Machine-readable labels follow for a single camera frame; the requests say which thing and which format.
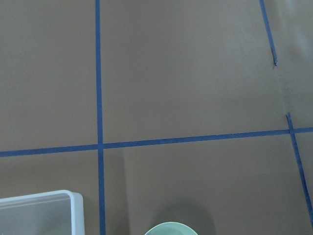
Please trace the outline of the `mint green bowl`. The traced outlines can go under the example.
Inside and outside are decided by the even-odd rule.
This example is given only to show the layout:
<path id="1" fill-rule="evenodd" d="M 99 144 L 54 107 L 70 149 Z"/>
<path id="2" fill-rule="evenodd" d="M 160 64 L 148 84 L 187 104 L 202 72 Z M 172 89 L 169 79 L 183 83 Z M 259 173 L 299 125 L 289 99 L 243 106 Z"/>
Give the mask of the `mint green bowl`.
<path id="1" fill-rule="evenodd" d="M 164 222 L 152 227 L 145 235 L 198 235 L 189 226 L 179 222 Z"/>

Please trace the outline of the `clear plastic storage box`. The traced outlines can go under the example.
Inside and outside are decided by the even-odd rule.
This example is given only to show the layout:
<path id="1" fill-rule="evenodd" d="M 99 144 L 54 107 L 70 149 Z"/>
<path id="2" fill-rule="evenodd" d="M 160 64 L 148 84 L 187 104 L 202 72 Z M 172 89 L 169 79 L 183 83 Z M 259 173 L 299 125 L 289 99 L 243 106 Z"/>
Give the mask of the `clear plastic storage box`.
<path id="1" fill-rule="evenodd" d="M 57 190 L 0 200 L 2 235 L 84 235 L 83 197 Z"/>

